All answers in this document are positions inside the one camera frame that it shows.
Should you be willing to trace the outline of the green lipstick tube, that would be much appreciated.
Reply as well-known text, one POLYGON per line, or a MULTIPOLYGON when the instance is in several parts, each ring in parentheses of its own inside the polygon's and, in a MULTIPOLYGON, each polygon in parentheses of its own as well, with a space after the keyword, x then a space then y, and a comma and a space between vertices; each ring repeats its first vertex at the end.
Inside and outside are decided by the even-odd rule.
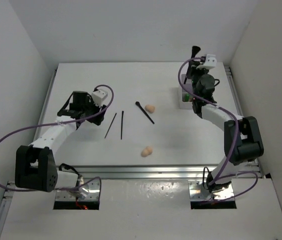
POLYGON ((184 102, 189 102, 190 101, 190 95, 188 93, 186 93, 184 95, 184 102))

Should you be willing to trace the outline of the large black powder brush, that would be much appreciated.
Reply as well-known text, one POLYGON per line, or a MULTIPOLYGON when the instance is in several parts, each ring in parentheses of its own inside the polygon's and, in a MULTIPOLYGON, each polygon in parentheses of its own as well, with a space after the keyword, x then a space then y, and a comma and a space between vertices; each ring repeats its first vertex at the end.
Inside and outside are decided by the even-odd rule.
MULTIPOLYGON (((191 59, 195 58, 196 55, 201 51, 201 48, 199 46, 196 46, 194 45, 191 49, 191 59)), ((191 60, 189 63, 188 63, 188 68, 187 68, 187 71, 186 71, 186 74, 185 74, 185 78, 184 78, 184 81, 183 83, 186 84, 187 83, 187 80, 188 79, 191 79, 192 78, 192 65, 194 64, 194 61, 191 60)))

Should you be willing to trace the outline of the thin black eyeliner pencil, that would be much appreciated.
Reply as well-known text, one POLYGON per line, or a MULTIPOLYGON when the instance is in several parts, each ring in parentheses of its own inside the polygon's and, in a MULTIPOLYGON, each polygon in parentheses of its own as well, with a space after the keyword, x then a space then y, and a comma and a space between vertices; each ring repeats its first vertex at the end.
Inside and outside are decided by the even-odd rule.
POLYGON ((108 129, 107 129, 107 131, 106 131, 106 134, 105 134, 105 136, 104 136, 104 139, 107 138, 107 136, 108 136, 108 134, 109 134, 109 131, 110 131, 110 129, 111 129, 113 123, 114 123, 114 120, 116 119, 117 114, 118 114, 117 112, 114 114, 114 116, 113 116, 113 118, 112 118, 112 120, 111 120, 111 122, 110 122, 110 125, 109 125, 109 127, 108 127, 108 129))

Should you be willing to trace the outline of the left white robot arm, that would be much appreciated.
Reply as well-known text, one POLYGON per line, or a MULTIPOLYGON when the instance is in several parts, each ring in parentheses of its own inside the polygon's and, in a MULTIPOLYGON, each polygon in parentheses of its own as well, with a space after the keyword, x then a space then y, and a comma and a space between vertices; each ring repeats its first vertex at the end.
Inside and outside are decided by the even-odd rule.
POLYGON ((92 93, 73 91, 57 112, 54 124, 38 139, 17 149, 16 187, 48 193, 58 189, 76 189, 79 174, 62 171, 61 167, 57 167, 54 155, 84 121, 97 126, 101 124, 106 111, 103 102, 107 97, 106 91, 97 88, 92 93))

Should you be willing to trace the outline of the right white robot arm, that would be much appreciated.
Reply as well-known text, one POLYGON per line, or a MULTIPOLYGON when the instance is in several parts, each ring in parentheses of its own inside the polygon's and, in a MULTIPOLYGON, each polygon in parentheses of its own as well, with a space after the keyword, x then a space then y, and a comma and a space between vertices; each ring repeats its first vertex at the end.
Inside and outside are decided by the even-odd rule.
POLYGON ((220 128, 224 135, 224 158, 208 173, 203 187, 210 193, 227 188, 232 178, 242 170, 246 162, 252 162, 264 154, 264 146, 258 121, 253 116, 243 117, 217 106, 213 98, 219 82, 209 70, 191 63, 186 72, 191 80, 194 113, 220 128))

